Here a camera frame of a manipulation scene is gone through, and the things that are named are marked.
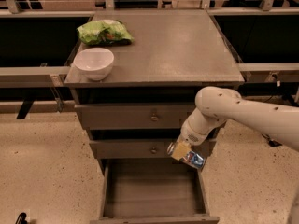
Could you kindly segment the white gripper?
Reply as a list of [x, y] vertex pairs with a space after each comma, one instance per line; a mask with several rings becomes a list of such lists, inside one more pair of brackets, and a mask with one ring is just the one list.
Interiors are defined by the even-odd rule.
[[181, 129], [178, 140], [170, 147], [170, 155], [172, 158], [186, 161], [192, 146], [201, 145], [207, 138], [208, 133], [200, 133], [196, 131], [188, 122], [185, 122]]

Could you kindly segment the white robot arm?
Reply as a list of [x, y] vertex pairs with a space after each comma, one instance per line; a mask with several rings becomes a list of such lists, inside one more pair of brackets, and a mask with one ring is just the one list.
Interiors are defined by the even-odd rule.
[[203, 88], [178, 140], [199, 146], [221, 125], [203, 172], [219, 224], [298, 224], [299, 108]]

